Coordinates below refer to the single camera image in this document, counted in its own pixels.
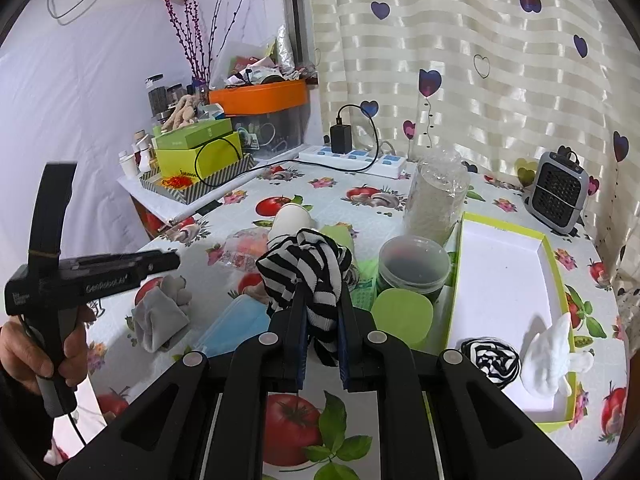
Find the striped curtain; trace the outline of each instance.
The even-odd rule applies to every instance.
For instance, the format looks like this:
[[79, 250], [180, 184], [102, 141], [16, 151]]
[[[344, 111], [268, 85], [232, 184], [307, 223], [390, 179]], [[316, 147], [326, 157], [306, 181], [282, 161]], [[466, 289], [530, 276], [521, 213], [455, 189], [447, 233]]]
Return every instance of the striped curtain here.
[[[311, 2], [325, 131], [341, 105], [362, 104], [400, 152], [451, 143], [471, 168], [524, 184], [542, 153], [577, 153], [586, 228], [640, 346], [640, 53], [611, 4]], [[373, 146], [351, 110], [354, 142]]]

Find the blue face mask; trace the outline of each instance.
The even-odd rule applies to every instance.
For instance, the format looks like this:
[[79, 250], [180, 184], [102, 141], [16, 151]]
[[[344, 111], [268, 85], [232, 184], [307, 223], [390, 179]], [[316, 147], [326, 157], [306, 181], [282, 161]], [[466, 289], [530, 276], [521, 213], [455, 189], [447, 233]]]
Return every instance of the blue face mask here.
[[271, 319], [266, 311], [260, 301], [241, 294], [200, 337], [195, 349], [207, 357], [233, 352], [240, 343], [268, 330]]

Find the power strip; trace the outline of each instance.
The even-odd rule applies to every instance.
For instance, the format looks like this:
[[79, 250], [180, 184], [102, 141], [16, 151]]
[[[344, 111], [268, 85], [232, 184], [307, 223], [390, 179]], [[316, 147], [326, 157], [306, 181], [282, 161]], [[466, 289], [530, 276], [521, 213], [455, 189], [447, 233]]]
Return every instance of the power strip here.
[[[349, 153], [333, 153], [330, 146], [311, 146], [298, 154], [305, 162], [324, 164], [340, 170], [359, 170], [370, 164], [373, 157], [364, 150], [352, 150]], [[399, 178], [406, 166], [406, 158], [397, 155], [382, 155], [367, 171], [378, 176]]]

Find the mini heater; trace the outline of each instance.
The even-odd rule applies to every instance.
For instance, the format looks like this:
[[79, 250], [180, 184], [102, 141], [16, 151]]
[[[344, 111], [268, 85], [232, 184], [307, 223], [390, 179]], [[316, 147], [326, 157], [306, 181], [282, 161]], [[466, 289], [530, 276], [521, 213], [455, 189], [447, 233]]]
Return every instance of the mini heater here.
[[568, 156], [546, 152], [540, 158], [527, 211], [561, 234], [569, 234], [587, 198], [589, 176]]

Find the black and white striped sock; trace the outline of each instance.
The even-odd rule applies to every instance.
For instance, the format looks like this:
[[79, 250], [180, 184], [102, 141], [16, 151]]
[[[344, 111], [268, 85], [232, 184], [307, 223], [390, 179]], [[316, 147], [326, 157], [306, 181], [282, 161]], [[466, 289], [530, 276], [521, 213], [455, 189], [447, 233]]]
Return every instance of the black and white striped sock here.
[[271, 298], [267, 314], [289, 308], [298, 282], [313, 300], [306, 306], [309, 342], [320, 361], [335, 366], [338, 359], [336, 304], [342, 280], [351, 265], [351, 251], [311, 229], [284, 238], [256, 261]]
[[468, 339], [460, 345], [460, 351], [500, 389], [513, 383], [520, 374], [518, 353], [500, 339]]

